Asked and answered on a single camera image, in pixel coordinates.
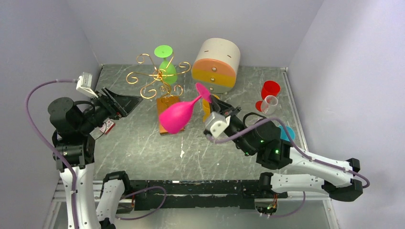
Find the gray marble table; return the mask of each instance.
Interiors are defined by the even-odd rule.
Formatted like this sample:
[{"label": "gray marble table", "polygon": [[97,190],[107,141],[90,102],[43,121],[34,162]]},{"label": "gray marble table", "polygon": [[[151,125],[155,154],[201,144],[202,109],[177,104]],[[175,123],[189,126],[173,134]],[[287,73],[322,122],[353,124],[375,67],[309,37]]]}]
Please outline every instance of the gray marble table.
[{"label": "gray marble table", "polygon": [[[141,76],[137,84],[128,84],[126,75],[132,71],[152,73],[152,69],[151,65],[104,65],[96,89],[106,87],[118,94],[139,95],[140,89],[152,78]],[[267,80],[281,86],[280,106],[272,115],[281,118],[295,131],[296,142],[303,147],[304,138],[298,131],[288,87],[279,68],[240,67],[235,87],[220,98],[234,107],[241,106],[238,116],[242,119],[245,114],[256,111],[255,103]],[[180,75],[177,83],[184,88],[182,101],[197,96],[191,72]],[[155,85],[156,89],[160,86],[159,83]],[[260,173],[266,171],[255,162],[256,156],[244,156],[233,142],[214,145],[207,141],[203,135],[202,117],[202,103],[198,102],[184,132],[161,136],[156,100],[145,99],[127,118],[118,120],[110,133],[97,140],[95,179],[101,180],[105,174],[119,170],[125,170],[130,179],[144,180],[258,179]],[[256,120],[252,116],[247,124]],[[100,132],[96,130],[92,134],[97,137]]]}]

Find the clear glass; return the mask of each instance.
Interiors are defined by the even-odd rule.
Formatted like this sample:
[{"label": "clear glass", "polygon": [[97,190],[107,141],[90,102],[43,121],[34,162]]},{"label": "clear glass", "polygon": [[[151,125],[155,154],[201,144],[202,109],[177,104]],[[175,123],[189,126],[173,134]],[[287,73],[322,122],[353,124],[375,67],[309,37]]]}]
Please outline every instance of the clear glass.
[{"label": "clear glass", "polygon": [[271,115],[273,112],[275,112],[277,106],[278,106],[277,97],[268,95],[260,105],[260,110],[267,115]]}]

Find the white wall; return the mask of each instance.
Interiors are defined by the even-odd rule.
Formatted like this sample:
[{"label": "white wall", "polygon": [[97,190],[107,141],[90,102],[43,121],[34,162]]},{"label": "white wall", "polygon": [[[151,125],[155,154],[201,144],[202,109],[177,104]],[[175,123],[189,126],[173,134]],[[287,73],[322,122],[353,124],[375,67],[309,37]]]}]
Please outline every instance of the white wall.
[{"label": "white wall", "polygon": [[[25,96],[83,71],[98,74],[98,63],[65,0],[0,2],[0,228],[42,228],[58,180],[51,151],[28,124]],[[66,83],[32,97],[33,119],[48,139],[48,104],[63,96],[83,98]]]},{"label": "white wall", "polygon": [[193,63],[202,43],[229,39],[242,65],[286,67],[323,0],[68,0],[100,63],[136,63],[161,44]]},{"label": "white wall", "polygon": [[326,0],[289,66],[309,149],[360,159],[371,186],[334,201],[343,229],[403,228],[405,3]]}]

